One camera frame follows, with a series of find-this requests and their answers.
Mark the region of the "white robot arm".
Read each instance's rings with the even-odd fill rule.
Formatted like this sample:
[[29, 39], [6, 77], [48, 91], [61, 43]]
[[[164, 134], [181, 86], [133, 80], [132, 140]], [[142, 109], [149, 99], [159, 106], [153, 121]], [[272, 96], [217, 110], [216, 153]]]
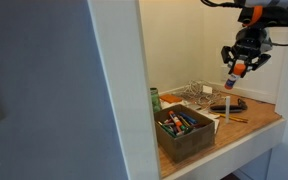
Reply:
[[238, 21], [242, 23], [242, 29], [236, 35], [235, 44], [224, 46], [221, 55], [230, 68], [229, 74], [233, 73], [236, 61], [241, 60], [245, 65], [241, 71], [241, 77], [244, 77], [271, 58], [268, 51], [280, 46], [280, 43], [271, 40], [269, 29], [288, 27], [288, 0], [234, 0], [219, 6], [241, 8]]

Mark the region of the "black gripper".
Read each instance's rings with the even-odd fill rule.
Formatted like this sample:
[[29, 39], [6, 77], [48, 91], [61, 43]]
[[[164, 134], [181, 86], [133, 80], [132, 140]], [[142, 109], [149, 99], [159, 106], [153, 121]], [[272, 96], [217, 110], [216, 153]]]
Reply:
[[268, 40], [268, 33], [261, 22], [263, 13], [262, 6], [242, 9], [238, 21], [243, 28], [236, 35], [233, 50], [229, 46], [224, 46], [221, 50], [223, 63], [229, 68], [229, 74], [233, 73], [237, 60], [244, 61], [246, 68], [241, 74], [244, 77], [247, 72], [257, 70], [271, 58], [269, 54], [265, 54], [266, 49], [262, 48]]

